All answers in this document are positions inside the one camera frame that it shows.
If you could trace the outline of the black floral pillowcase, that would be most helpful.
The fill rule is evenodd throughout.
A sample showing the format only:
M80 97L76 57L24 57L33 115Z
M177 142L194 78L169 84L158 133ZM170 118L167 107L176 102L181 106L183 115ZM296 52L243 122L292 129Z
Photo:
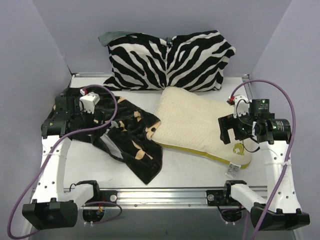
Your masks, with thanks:
M91 90L100 97L95 111L104 112L105 123L84 125L84 112L79 109L72 118L71 130L75 132L72 138L106 152L126 164L144 184L149 184L163 165L162 147L151 139L160 119L102 88Z

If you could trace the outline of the cream yellow-edged pillow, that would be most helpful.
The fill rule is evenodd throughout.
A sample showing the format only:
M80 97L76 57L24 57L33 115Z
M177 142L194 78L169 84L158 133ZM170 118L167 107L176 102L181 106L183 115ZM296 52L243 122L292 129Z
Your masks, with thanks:
M233 113L234 108L226 102L205 98L183 88L167 87L155 108L154 115L160 124L151 139L163 147L245 169L252 160L245 150L251 147L250 141L235 140L232 130L229 131L229 144L220 139L218 119Z

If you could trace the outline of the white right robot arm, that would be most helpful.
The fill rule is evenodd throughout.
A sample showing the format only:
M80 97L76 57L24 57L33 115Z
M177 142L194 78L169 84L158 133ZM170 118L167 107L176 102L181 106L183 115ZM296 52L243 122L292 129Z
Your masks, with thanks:
M265 166L267 198L260 197L243 180L231 180L225 184L222 200L228 205L241 204L259 231L291 231L309 225L310 215L302 211L294 186L289 121L275 118L269 99L249 100L239 95L227 103L234 112L218 119L220 139L230 144L229 130L233 130L235 140L257 143Z

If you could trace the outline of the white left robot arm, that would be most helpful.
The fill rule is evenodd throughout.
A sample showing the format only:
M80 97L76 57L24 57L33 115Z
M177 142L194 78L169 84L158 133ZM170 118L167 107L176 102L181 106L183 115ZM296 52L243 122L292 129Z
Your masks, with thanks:
M37 230L71 228L77 222L80 207L85 203L95 206L101 201L95 180L80 181L69 192L64 189L67 154L72 143L67 134L96 125L94 112L99 100L94 92L80 97L61 94L41 126L42 172L31 203L22 207L22 215Z

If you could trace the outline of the white pillow care label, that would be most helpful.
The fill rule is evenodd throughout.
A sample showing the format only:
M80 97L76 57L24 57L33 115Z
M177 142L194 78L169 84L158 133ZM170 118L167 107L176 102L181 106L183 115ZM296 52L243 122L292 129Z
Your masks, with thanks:
M241 165L230 162L225 175L230 179L235 179L240 169Z

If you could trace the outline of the zebra print pillow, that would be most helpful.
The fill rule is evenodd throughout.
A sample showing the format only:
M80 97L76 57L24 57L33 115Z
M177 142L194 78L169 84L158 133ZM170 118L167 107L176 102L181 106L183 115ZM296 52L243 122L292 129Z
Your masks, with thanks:
M114 91L157 91L178 87L189 92L219 90L224 69L236 54L218 30L173 37L132 32L111 41L112 77L104 85Z

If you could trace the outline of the grey cloth behind zebra pillow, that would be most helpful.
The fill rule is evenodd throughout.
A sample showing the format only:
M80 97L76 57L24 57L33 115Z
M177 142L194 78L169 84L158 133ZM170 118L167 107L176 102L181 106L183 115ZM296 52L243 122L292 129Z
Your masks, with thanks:
M116 40L118 38L127 36L132 34L132 32L128 31L109 31L98 37L99 42L103 47L106 47L110 42Z

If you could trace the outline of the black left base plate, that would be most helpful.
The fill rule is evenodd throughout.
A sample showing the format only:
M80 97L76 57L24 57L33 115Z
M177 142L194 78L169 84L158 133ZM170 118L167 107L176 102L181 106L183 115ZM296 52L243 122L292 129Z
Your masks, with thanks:
M101 190L100 191L100 201L116 203L118 199L118 191L112 190Z

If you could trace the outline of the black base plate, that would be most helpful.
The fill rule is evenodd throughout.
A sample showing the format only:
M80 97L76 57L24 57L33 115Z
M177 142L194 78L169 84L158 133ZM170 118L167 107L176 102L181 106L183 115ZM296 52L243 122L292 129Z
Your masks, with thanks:
M225 206L226 198L223 190L207 190L206 200L208 206Z
M112 190L101 190L100 191L100 201L116 203L118 199L118 191Z

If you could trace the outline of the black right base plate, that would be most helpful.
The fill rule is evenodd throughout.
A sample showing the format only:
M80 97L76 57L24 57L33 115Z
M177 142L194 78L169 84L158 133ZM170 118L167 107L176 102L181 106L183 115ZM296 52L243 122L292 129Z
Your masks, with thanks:
M226 198L223 190L207 190L206 200L208 206L225 206Z

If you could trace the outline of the aluminium front rail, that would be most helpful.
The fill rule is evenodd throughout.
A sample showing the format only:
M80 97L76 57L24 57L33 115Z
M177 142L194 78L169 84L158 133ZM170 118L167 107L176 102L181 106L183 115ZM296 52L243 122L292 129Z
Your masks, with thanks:
M77 206L86 202L100 201L100 191L116 190L116 204L124 209L167 209L167 208L207 208L215 207L207 204L207 190L223 190L226 199L225 208L238 207L240 204L226 196L223 187L214 188L100 188L90 184L82 184L64 188L62 192L50 190L48 186L33 191L31 203L49 203L73 201Z

